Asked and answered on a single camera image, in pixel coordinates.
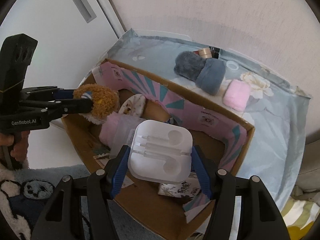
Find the animal print rug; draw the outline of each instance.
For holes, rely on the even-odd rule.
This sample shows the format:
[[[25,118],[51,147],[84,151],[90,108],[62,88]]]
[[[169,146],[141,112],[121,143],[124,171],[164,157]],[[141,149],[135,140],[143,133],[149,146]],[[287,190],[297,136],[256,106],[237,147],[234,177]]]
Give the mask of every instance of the animal print rug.
[[[0,211],[20,240],[30,240],[36,221],[64,175],[74,179],[89,175],[84,165],[9,171],[0,164]],[[116,202],[108,201],[120,240],[161,240],[133,220]],[[91,240],[86,201],[82,202],[85,239]]]

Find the pink fabric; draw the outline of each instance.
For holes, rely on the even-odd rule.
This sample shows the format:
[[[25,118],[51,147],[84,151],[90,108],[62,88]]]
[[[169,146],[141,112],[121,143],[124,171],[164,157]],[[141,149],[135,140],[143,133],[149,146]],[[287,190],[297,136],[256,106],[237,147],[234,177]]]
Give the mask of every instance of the pink fabric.
[[[113,139],[117,131],[120,116],[121,114],[112,112],[110,115],[108,115],[107,121],[102,125],[101,128],[99,139],[104,145],[108,145],[110,148],[112,147]]]
[[[223,97],[223,103],[239,112],[244,112],[250,91],[251,87],[248,83],[234,79]]]

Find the blue bedsheet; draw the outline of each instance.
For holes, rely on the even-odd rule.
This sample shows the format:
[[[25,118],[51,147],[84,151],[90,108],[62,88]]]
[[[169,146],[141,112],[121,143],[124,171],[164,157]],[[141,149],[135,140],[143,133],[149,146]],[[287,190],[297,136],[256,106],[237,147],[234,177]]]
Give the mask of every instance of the blue bedsheet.
[[[173,38],[139,37],[129,30],[103,58],[109,57],[176,82],[254,124],[254,137],[237,176],[259,176],[282,210],[301,165],[310,96],[265,66],[224,50],[220,51],[220,59],[238,63],[239,69],[227,69],[218,95],[210,96],[173,71],[175,58],[180,52],[204,47],[208,46]],[[244,113],[222,104],[223,93],[232,79],[245,81],[252,87]]]

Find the printed label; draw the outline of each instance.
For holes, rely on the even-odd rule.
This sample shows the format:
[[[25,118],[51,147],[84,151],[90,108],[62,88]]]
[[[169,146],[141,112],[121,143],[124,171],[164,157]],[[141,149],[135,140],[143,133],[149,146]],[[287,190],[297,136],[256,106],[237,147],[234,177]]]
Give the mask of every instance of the printed label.
[[[215,118],[212,114],[209,114],[207,112],[201,111],[198,121],[208,127],[212,127],[218,123],[217,118]]]
[[[197,174],[195,172],[191,172],[189,178],[197,179]]]
[[[133,137],[134,137],[135,132],[136,132],[135,129],[131,129],[131,130],[130,130],[129,136],[128,136],[128,138],[127,138],[127,142],[125,143],[125,145],[128,145],[128,146],[131,146],[131,145],[132,145]]]
[[[19,120],[19,121],[12,121],[11,122],[12,126],[27,125],[27,124],[36,125],[37,124],[37,120],[36,119],[29,119],[29,120]]]
[[[111,67],[112,72],[113,72],[113,76],[117,79],[117,80],[121,80],[122,81],[122,76],[120,73],[120,70],[116,67]]]

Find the brown plush toy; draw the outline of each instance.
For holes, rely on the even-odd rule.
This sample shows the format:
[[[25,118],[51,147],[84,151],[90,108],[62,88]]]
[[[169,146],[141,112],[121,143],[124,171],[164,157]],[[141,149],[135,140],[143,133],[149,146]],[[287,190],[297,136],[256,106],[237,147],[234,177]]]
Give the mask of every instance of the brown plush toy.
[[[94,124],[103,124],[112,112],[120,108],[119,92],[97,84],[82,85],[73,92],[74,98],[89,98],[93,102],[89,114],[81,114]]]

